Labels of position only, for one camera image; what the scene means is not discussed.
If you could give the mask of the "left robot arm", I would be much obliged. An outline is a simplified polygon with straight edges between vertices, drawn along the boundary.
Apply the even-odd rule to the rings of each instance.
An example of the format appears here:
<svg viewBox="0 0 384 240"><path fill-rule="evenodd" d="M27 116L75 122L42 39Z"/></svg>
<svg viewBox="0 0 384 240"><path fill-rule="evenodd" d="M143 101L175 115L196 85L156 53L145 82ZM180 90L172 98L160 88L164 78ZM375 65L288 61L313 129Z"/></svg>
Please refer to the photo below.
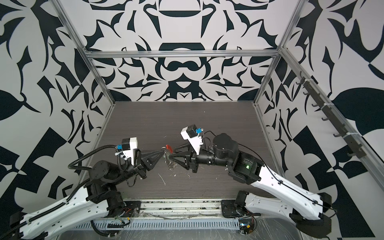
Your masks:
<svg viewBox="0 0 384 240"><path fill-rule="evenodd" d="M89 178L66 198L31 214L15 213L2 240L48 240L81 224L123 214L126 203L117 185L137 176L145 179L164 151L142 154L134 150L133 164L123 166L99 161L89 169Z"/></svg>

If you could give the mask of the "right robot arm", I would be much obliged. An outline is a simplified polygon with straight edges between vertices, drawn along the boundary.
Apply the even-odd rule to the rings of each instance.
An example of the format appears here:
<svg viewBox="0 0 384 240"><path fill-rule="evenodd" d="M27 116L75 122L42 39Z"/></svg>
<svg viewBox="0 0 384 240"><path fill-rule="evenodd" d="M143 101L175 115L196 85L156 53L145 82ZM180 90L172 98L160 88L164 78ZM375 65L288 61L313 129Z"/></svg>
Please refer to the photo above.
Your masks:
<svg viewBox="0 0 384 240"><path fill-rule="evenodd" d="M332 231L332 219L326 211L332 207L329 194L315 194L286 180L271 170L261 159L239 150L239 144L227 134L214 137L205 148L203 137L185 137L186 144L165 147L166 159L186 170L198 171L200 165L228 169L233 180L261 189L274 196L267 199L247 191L239 191L234 206L241 215L267 215L295 225L302 233L316 239Z"/></svg>

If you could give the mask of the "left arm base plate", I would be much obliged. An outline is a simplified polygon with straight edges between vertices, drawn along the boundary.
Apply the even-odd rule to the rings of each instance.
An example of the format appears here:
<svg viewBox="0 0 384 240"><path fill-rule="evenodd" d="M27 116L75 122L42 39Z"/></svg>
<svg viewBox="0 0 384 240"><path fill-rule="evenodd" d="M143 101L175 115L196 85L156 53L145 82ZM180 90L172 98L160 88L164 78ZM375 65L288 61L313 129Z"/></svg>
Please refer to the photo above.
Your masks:
<svg viewBox="0 0 384 240"><path fill-rule="evenodd" d="M135 218L141 213L141 201L125 201L125 206L119 213L120 218Z"/></svg>

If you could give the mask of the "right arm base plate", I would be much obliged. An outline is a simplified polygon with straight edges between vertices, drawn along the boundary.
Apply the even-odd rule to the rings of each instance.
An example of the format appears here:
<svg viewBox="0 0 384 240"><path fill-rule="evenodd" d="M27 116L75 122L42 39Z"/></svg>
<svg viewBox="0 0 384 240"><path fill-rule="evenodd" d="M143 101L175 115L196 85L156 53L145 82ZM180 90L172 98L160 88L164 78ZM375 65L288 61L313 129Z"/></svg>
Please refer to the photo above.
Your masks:
<svg viewBox="0 0 384 240"><path fill-rule="evenodd" d="M241 200L221 200L221 209L224 218L241 218L249 215L245 202Z"/></svg>

